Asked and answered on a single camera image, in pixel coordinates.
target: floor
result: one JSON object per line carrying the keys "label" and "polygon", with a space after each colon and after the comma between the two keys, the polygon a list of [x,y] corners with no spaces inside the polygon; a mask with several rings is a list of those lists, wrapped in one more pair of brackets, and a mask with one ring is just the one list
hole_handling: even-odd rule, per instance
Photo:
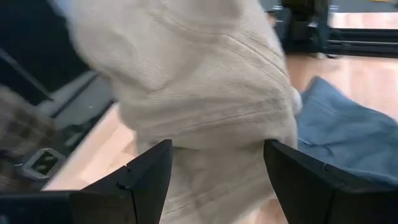
{"label": "floor", "polygon": [[[398,13],[336,14],[333,26],[398,29]],[[398,59],[287,57],[294,87],[304,90],[315,75],[336,85],[358,103],[398,119]],[[135,157],[134,136],[120,123],[114,105],[45,189],[81,189]],[[287,223],[276,200],[255,211],[242,224]]]}

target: wooden floor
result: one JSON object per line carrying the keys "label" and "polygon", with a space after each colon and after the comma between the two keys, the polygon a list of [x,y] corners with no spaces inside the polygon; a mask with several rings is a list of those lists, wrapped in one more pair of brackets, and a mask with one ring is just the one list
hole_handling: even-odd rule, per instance
{"label": "wooden floor", "polygon": [[[333,27],[398,29],[398,13],[335,14]],[[332,60],[299,55],[287,57],[287,66],[298,90],[304,90],[318,75],[354,101],[398,119],[396,59],[344,56]],[[81,189],[135,157],[134,136],[120,123],[117,109],[115,105],[108,111],[45,189]],[[286,220],[277,201],[272,201],[243,223],[282,224]]]}

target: blue denim jeans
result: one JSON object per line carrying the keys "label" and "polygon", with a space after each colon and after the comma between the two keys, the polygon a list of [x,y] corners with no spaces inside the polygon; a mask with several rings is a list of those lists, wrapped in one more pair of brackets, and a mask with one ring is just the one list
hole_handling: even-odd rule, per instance
{"label": "blue denim jeans", "polygon": [[343,96],[320,77],[302,93],[298,149],[381,184],[398,186],[398,125]]}

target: plaid fabric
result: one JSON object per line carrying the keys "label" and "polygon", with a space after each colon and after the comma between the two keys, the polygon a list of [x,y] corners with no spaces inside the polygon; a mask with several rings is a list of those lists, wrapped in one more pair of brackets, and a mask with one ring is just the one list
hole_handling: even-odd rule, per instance
{"label": "plaid fabric", "polygon": [[18,174],[15,165],[28,152],[48,146],[55,133],[53,119],[0,86],[0,190],[30,188],[33,180]]}

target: metal bar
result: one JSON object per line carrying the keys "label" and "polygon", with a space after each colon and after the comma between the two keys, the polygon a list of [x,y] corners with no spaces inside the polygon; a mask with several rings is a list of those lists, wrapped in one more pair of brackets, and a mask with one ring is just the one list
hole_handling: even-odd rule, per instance
{"label": "metal bar", "polygon": [[90,85],[97,77],[98,77],[98,74],[97,74],[97,75],[94,75],[93,77],[91,77],[85,84],[83,84],[77,91],[75,91],[75,92],[73,93],[73,95],[72,95],[71,97],[69,97],[69,99],[68,99],[66,102],[64,102],[64,104],[63,104],[56,112],[54,112],[53,115],[51,115],[51,117],[52,117],[52,118],[57,117],[67,106],[69,106],[69,105],[72,103],[72,101],[73,101],[74,99],[76,99],[76,98],[79,96],[80,93],[82,93],[84,90],[86,90],[86,89],[89,87],[89,85]]}
{"label": "metal bar", "polygon": [[398,58],[398,45],[383,43],[355,43],[342,45],[341,43],[329,42],[327,53],[364,57]]}
{"label": "metal bar", "polygon": [[332,29],[330,40],[398,43],[396,29]]}

